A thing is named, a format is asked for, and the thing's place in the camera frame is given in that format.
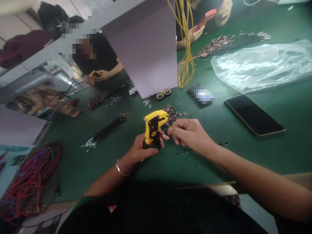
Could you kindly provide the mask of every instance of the hand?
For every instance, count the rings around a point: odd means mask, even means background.
[[[93,78],[90,77],[89,75],[88,75],[88,76],[85,76],[84,81],[85,81],[88,85],[91,85],[91,86],[94,86],[94,84],[95,84],[95,79],[93,79]]]
[[[100,81],[107,81],[112,77],[110,71],[108,72],[106,70],[98,70],[97,72],[103,73],[103,75],[98,78],[98,80],[100,80]]]
[[[141,159],[149,158],[151,156],[156,155],[159,150],[158,149],[143,149],[143,141],[145,141],[145,134],[138,135],[134,140],[133,146],[126,153],[124,157],[127,157],[132,163],[137,163],[141,161]],[[164,134],[163,131],[160,131],[160,145],[161,148],[164,148],[163,139],[169,140],[169,137]]]
[[[194,30],[196,27],[197,27],[197,25],[195,25],[192,29],[190,29],[190,30],[188,31],[188,33],[189,33],[189,38],[190,38],[190,40],[191,40],[191,43],[194,42],[194,41],[196,41],[198,38],[201,37],[202,32],[203,32],[203,30],[204,30],[204,28],[205,28],[205,26],[203,26],[202,28],[200,28],[200,29],[197,30],[196,32],[193,32],[193,30]]]
[[[232,0],[224,0],[221,7],[215,15],[215,23],[218,27],[224,26],[230,18],[233,2]]]
[[[168,128],[168,134],[173,135],[175,143],[190,147],[197,154],[207,156],[218,146],[208,136],[197,119],[178,119]]]

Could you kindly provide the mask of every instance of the smartphone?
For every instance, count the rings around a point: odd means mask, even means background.
[[[197,25],[197,27],[193,30],[193,32],[198,31],[199,29],[201,29],[203,26],[206,25],[207,21],[212,19],[217,13],[216,9],[210,10],[208,11],[204,17],[201,19],[201,21],[199,22],[199,24]]]
[[[225,101],[225,104],[257,136],[265,136],[286,130],[246,95],[229,98]]]

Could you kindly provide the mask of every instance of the green workbench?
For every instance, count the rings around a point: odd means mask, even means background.
[[[289,5],[285,5],[250,12],[235,22],[229,22],[212,35],[203,35],[192,45],[192,52],[195,55],[211,39],[220,35],[238,34],[241,30],[243,32],[264,31],[270,34],[272,38],[266,41],[268,44],[291,43],[299,39],[312,41],[309,6],[309,4],[297,4],[291,11],[287,11]],[[178,61],[183,55],[184,51],[178,52]],[[152,111],[162,109],[162,106],[167,104],[176,108],[180,103],[179,107],[182,110],[187,108],[186,118],[190,116],[197,118],[216,143],[228,142],[228,145],[223,147],[247,160],[283,175],[312,171],[311,77],[300,82],[248,94],[249,98],[287,129],[281,134],[258,137],[253,136],[225,107],[224,101],[239,93],[215,76],[210,58],[196,58],[194,63],[196,71],[188,86],[183,90],[174,88],[172,95],[160,102],[153,98],[151,108],[144,106],[139,95],[133,97],[125,91],[121,94],[121,101],[116,103],[115,107],[104,103],[91,113],[87,113],[86,107],[91,95],[101,89],[114,90],[126,80],[125,73],[119,74],[105,85],[101,84],[97,89],[90,87],[76,93],[74,97],[80,99],[81,114],[71,118],[56,113],[50,130],[42,141],[42,143],[54,140],[65,142],[65,150],[59,162],[61,195],[56,197],[54,202],[79,199],[103,172],[128,151],[136,135],[145,131],[143,117]],[[212,105],[199,106],[190,100],[188,87],[196,83],[209,86],[215,97]],[[88,152],[88,148],[81,147],[91,138],[90,134],[97,133],[120,113],[127,112],[130,113],[130,117],[121,129]],[[133,171],[132,179],[166,181],[177,186],[232,181],[230,177],[194,152],[186,154],[183,147],[176,146],[172,139],[165,142],[165,149],[162,152],[163,154],[159,153],[140,163]]]

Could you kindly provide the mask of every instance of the red wire coil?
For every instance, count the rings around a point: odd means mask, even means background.
[[[46,144],[40,150],[29,155],[16,172],[13,181],[0,199],[0,216],[10,222],[20,216],[31,217],[47,210],[52,203],[55,193],[44,209],[41,209],[41,198],[46,189],[47,180],[58,168],[59,158],[64,146],[59,142]]]

